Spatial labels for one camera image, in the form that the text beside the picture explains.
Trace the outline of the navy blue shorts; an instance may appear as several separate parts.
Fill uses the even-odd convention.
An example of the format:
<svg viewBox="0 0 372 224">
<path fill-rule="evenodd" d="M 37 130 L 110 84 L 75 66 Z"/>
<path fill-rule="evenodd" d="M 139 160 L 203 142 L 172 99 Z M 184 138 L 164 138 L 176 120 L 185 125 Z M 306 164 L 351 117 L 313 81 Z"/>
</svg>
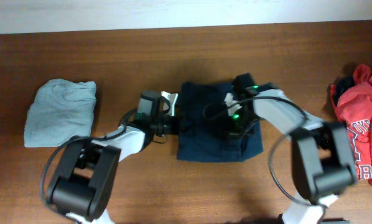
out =
<svg viewBox="0 0 372 224">
<path fill-rule="evenodd" d="M 192 162 L 243 162 L 263 152 L 260 123 L 256 123 L 242 139 L 227 138 L 234 120 L 227 114 L 209 121 L 223 111 L 224 99 L 232 93 L 229 82 L 201 85 L 182 84 L 179 146 L 177 159 Z"/>
</svg>

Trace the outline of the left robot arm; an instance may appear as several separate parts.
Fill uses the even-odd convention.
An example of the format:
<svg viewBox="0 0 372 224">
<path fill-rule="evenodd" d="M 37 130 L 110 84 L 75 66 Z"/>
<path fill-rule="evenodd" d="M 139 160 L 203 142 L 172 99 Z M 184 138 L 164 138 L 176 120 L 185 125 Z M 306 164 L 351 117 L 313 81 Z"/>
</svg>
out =
<svg viewBox="0 0 372 224">
<path fill-rule="evenodd" d="M 112 223 L 107 205 L 119 162 L 155 137 L 178 134 L 178 94 L 146 90 L 138 106 L 102 137 L 74 136 L 49 157 L 40 181 L 44 205 L 75 223 Z"/>
</svg>

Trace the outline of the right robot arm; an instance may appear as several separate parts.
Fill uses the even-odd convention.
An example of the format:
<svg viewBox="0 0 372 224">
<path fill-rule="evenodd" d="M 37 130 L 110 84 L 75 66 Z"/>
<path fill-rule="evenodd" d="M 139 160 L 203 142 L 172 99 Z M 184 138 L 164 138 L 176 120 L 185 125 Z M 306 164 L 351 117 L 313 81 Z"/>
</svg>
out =
<svg viewBox="0 0 372 224">
<path fill-rule="evenodd" d="M 344 125 L 311 115 L 278 86 L 258 85 L 248 73 L 238 75 L 231 86 L 234 96 L 225 101 L 225 111 L 236 123 L 236 132 L 230 133 L 231 137 L 241 138 L 259 120 L 267 121 L 282 134 L 272 145 L 267 163 L 274 183 L 291 204 L 277 218 L 262 218 L 259 222 L 346 223 L 344 218 L 325 216 L 329 206 L 357 182 L 355 158 Z M 274 153 L 286 139 L 291 144 L 295 195 L 283 188 L 273 168 Z"/>
</svg>

